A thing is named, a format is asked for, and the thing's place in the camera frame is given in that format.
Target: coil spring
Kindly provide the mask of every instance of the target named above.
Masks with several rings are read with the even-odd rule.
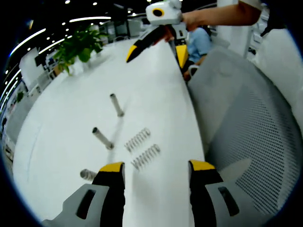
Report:
[[[93,181],[96,176],[97,173],[90,171],[88,169],[83,169],[80,172],[80,177],[82,177],[84,180]]]
[[[144,128],[128,142],[126,142],[124,146],[129,152],[132,152],[136,147],[142,144],[150,135],[151,131],[148,128]]]
[[[157,144],[152,145],[146,151],[144,151],[139,157],[134,159],[131,163],[137,169],[140,170],[143,166],[149,163],[152,158],[160,153],[160,148]]]

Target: white table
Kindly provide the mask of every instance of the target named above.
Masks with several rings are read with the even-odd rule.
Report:
[[[63,201],[89,183],[80,178],[82,169],[97,172],[107,163],[124,161],[123,226],[193,226],[188,160],[204,160],[194,109],[169,45],[160,42],[126,64],[134,42],[107,46],[89,71],[60,74],[28,114],[13,171],[38,219],[53,219]],[[123,118],[116,116],[111,93]],[[92,135],[95,126],[114,142],[114,150]],[[144,127],[151,137],[130,154],[124,144]],[[130,162],[153,144],[159,145],[160,155],[138,172]]]

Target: blue shirt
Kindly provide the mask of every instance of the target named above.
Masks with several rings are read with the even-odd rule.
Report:
[[[208,33],[203,28],[198,27],[195,31],[189,33],[188,59],[196,63],[211,50],[212,46]]]

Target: green leaves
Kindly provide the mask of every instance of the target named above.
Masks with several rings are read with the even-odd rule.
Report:
[[[24,96],[24,94],[22,91],[18,92],[17,99],[16,99],[17,103],[19,103],[23,99],[23,96]]]
[[[84,48],[84,50],[78,54],[79,60],[81,62],[88,62],[90,59],[91,50],[89,48]]]
[[[80,61],[88,62],[93,50],[96,53],[102,51],[103,44],[100,39],[104,36],[108,35],[97,30],[90,30],[90,27],[82,31],[75,31],[71,38],[62,42],[54,55],[54,58],[59,60],[59,68],[66,70],[70,75],[68,66],[75,63],[77,56]]]

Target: metal cylinder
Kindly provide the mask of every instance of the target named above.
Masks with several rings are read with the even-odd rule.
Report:
[[[97,176],[97,173],[90,171],[88,169],[83,169],[80,172],[80,176],[84,179],[84,180],[88,180],[88,181],[93,181],[95,179],[95,177]]]
[[[114,144],[110,142],[97,127],[93,128],[92,133],[106,146],[107,149],[111,150],[114,148]]]
[[[117,111],[117,114],[118,114],[118,117],[122,117],[124,115],[123,111],[121,110],[120,106],[119,106],[119,103],[118,103],[118,99],[116,97],[115,94],[111,94],[110,95],[110,99],[112,100],[113,104],[114,104],[114,107]]]

